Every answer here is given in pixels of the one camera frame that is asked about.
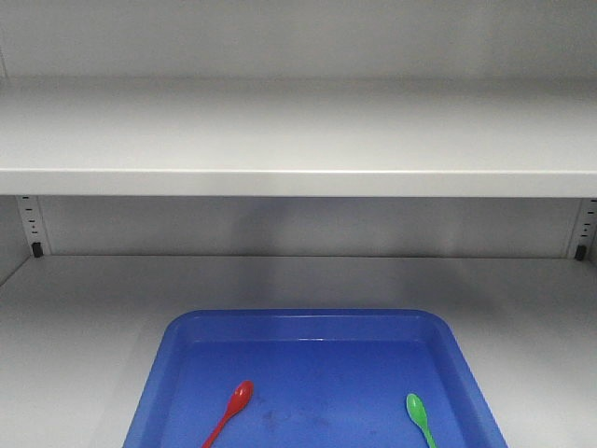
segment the shelf surface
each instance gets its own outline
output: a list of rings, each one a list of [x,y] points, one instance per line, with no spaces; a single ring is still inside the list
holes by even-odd
[[[596,82],[14,79],[0,194],[597,195]]]
[[[30,259],[0,288],[0,445],[121,446],[182,313],[370,307],[443,317],[510,447],[590,448],[596,290],[565,259]]]

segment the lower shelf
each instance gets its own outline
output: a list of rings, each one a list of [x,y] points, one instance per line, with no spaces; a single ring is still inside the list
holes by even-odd
[[[511,447],[589,447],[596,291],[566,259],[29,259],[0,288],[0,446],[121,446],[187,311],[370,307],[444,318]]]

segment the spoon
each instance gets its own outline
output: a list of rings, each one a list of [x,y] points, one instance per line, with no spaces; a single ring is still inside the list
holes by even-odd
[[[214,429],[214,432],[210,434],[207,440],[203,443],[201,448],[210,448],[214,440],[219,436],[220,432],[222,432],[222,428],[224,425],[232,418],[234,415],[239,413],[244,409],[244,407],[251,399],[253,395],[253,383],[250,381],[243,381],[239,384],[236,388],[232,397],[230,397],[230,401],[228,402],[228,407],[226,408],[226,412],[224,416],[219,421],[217,426]]]
[[[410,420],[412,420],[414,424],[423,432],[429,448],[437,448],[436,442],[431,436],[431,431],[429,430],[429,425],[427,423],[427,412],[423,402],[417,395],[407,395],[407,411],[409,412]]]

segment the red spoon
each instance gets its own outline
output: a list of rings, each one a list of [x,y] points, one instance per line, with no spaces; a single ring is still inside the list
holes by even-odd
[[[244,409],[244,407],[249,402],[249,399],[251,399],[252,395],[252,382],[243,381],[239,384],[239,386],[232,394],[232,397],[230,397],[230,401],[228,402],[228,408],[226,408],[224,416],[215,427],[214,432],[212,432],[210,436],[207,438],[207,440],[203,443],[201,448],[210,448],[210,446],[212,446],[214,440],[217,438],[217,436],[219,436],[220,432],[222,432],[222,428],[224,427],[224,425],[230,420],[230,418],[232,418],[234,415],[236,415]]]

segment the plastic tray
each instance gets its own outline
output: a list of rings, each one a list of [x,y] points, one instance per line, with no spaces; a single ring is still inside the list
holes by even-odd
[[[203,311],[166,330],[125,448],[198,448],[243,380],[248,406],[214,448],[438,448],[504,439],[448,326],[420,311]]]

